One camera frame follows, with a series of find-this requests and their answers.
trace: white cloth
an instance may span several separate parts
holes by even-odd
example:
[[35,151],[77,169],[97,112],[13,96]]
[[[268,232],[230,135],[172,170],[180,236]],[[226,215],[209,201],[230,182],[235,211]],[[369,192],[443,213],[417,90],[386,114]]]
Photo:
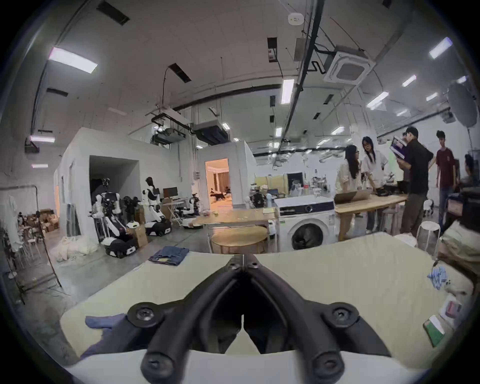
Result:
[[336,175],[336,182],[335,182],[336,193],[344,193],[342,188],[343,183],[348,183],[347,192],[355,192],[355,191],[358,191],[359,189],[362,189],[360,170],[358,172],[357,178],[354,179],[350,173],[350,170],[348,168],[348,161],[346,159],[340,165],[340,168],[338,169],[338,173]]
[[373,155],[370,156],[372,157],[372,161],[370,161],[368,155],[365,155],[365,158],[362,161],[362,172],[370,173],[375,188],[380,188],[385,184],[384,168],[385,165],[388,164],[388,160],[380,151],[375,151],[375,161],[373,160]]

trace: blue cloth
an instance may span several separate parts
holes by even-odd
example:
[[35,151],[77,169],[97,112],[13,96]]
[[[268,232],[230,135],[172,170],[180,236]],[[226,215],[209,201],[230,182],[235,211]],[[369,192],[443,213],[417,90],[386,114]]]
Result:
[[148,260],[158,264],[178,265],[183,261],[189,251],[188,248],[167,245],[157,251],[153,256],[150,256]]
[[121,313],[114,316],[104,316],[104,317],[96,317],[96,316],[86,316],[85,317],[85,324],[89,328],[93,329],[102,329],[102,338],[98,343],[95,343],[87,348],[87,350],[82,353],[80,359],[83,360],[88,356],[92,356],[96,354],[97,347],[103,342],[105,336],[107,336],[114,326],[116,326],[120,321],[125,318],[125,314]]
[[440,290],[442,284],[447,281],[447,272],[442,266],[435,267],[432,268],[432,272],[427,277],[432,281],[433,286]]

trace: round wooden table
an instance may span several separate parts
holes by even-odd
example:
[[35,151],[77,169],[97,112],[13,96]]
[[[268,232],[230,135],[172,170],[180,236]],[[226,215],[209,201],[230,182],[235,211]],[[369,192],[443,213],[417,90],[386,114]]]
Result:
[[246,247],[249,245],[258,245],[268,237],[268,230],[265,227],[239,227],[227,228],[213,234],[211,242],[220,247],[220,253],[223,253],[223,247],[227,247],[227,254],[232,247]]

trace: doorway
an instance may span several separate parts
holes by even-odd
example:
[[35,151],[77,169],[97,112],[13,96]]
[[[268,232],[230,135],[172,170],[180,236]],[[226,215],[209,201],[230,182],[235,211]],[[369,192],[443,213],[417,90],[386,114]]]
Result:
[[228,159],[205,161],[205,171],[210,209],[213,211],[232,209]]

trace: cardboard box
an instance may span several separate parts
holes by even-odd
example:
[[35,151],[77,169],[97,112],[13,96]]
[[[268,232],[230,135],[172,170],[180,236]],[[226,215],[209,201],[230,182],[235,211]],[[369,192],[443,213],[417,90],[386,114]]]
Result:
[[128,228],[127,233],[130,233],[137,239],[138,247],[143,247],[148,244],[147,233],[145,231],[145,226],[140,225],[137,228]]

